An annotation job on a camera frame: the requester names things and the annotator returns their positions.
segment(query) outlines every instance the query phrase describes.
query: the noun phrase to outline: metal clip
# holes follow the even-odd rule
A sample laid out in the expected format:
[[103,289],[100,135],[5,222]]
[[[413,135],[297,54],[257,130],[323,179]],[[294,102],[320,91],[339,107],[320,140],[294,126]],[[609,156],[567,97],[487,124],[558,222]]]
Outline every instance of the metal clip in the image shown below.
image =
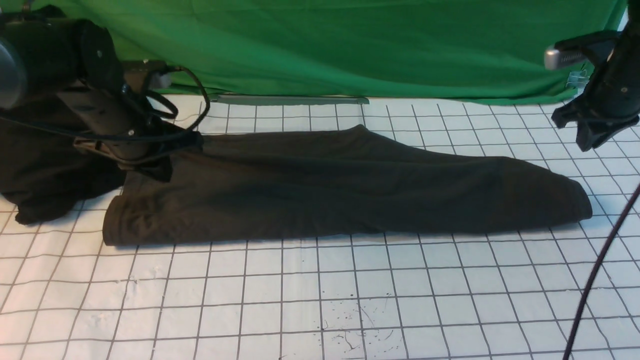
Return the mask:
[[584,89],[588,82],[587,70],[571,71],[566,79],[566,87]]

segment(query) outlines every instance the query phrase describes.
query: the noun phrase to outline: metal bracket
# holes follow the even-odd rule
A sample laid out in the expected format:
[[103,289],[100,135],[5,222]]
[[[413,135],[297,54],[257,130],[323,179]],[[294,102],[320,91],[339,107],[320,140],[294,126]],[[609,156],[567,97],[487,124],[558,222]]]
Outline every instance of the metal bracket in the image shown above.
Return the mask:
[[290,106],[290,105],[334,105],[353,104],[367,105],[366,97],[346,96],[263,96],[263,95],[237,95],[218,94],[212,95],[211,101],[229,105],[254,105],[254,106]]

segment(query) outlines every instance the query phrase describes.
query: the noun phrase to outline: table surface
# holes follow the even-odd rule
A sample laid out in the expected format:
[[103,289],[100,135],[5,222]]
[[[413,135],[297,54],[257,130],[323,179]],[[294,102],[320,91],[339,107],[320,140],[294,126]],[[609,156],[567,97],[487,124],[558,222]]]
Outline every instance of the table surface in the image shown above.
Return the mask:
[[[181,126],[202,109],[199,97],[171,100]],[[527,160],[589,193],[594,217],[559,228],[116,248],[100,231],[119,191],[33,227],[0,200],[0,359],[560,359],[580,289],[640,182],[640,129],[583,153],[574,127],[552,126],[556,107],[213,104],[200,130],[364,124],[429,151]],[[637,209],[591,292],[576,360],[640,356]]]

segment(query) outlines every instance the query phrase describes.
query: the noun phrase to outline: wire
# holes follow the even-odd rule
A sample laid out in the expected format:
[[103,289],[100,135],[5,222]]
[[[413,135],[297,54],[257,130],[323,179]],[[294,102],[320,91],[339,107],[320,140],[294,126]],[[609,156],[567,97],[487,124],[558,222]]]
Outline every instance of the wire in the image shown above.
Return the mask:
[[607,255],[607,251],[609,251],[609,247],[611,247],[611,243],[613,243],[613,239],[618,234],[620,227],[625,222],[627,215],[631,212],[631,208],[636,203],[638,196],[640,195],[640,184],[636,188],[636,191],[631,196],[631,199],[627,202],[625,209],[622,211],[622,214],[618,218],[618,221],[614,225],[613,229],[609,233],[609,237],[604,242],[604,246],[596,259],[593,268],[591,269],[591,274],[589,274],[589,279],[587,280],[587,284],[584,286],[584,291],[582,292],[582,296],[580,298],[580,302],[578,303],[578,310],[576,311],[575,318],[573,319],[573,325],[571,327],[571,333],[569,334],[569,338],[566,342],[566,348],[564,348],[563,360],[569,360],[571,356],[571,351],[573,350],[573,342],[575,341],[575,336],[578,333],[578,326],[580,325],[580,320],[582,319],[582,312],[584,311],[584,306],[587,304],[587,297],[589,296],[589,292],[591,292],[591,288],[593,287],[593,283],[596,280],[596,276],[598,275],[598,270],[602,267],[602,263],[604,262],[604,258]]
[[14,124],[18,124],[18,125],[22,125],[22,126],[26,126],[26,127],[31,127],[33,129],[47,131],[48,133],[54,133],[54,134],[63,135],[63,136],[70,136],[70,137],[74,137],[74,138],[76,138],[76,137],[77,138],[83,138],[83,139],[87,139],[87,140],[103,141],[103,142],[105,142],[105,141],[114,141],[114,142],[166,142],[166,141],[176,140],[176,139],[179,139],[179,138],[181,138],[183,136],[186,136],[186,135],[190,134],[196,127],[198,127],[198,125],[200,125],[202,120],[205,118],[205,116],[207,116],[207,114],[209,113],[209,110],[211,109],[211,100],[209,99],[209,94],[207,94],[207,90],[205,89],[203,84],[200,82],[198,77],[195,76],[194,73],[192,73],[189,69],[187,69],[185,67],[174,67],[172,69],[172,71],[170,71],[170,72],[179,72],[179,71],[185,72],[196,83],[198,89],[200,90],[200,93],[202,94],[202,97],[205,100],[204,111],[200,114],[200,116],[198,116],[198,118],[191,125],[189,125],[189,127],[187,127],[185,130],[183,130],[183,131],[181,131],[179,133],[175,133],[175,134],[171,134],[171,135],[137,136],[137,137],[128,137],[128,136],[120,136],[120,135],[94,135],[94,134],[80,133],[78,131],[67,130],[67,129],[64,129],[62,127],[51,126],[51,125],[44,124],[44,123],[41,123],[41,122],[26,122],[26,121],[23,121],[23,120],[17,120],[17,119],[13,119],[11,117],[7,117],[2,112],[0,112],[0,119],[8,121],[8,122],[12,122]]

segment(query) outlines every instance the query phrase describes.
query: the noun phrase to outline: green fabric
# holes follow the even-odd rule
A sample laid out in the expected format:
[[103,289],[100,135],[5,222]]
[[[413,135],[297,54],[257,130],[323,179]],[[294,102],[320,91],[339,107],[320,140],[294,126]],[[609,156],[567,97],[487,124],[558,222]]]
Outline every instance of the green fabric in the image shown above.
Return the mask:
[[544,50],[617,28],[626,0],[35,2],[45,4],[106,26],[121,59],[184,65],[212,91],[522,104],[573,95],[565,83],[580,67],[547,71]]

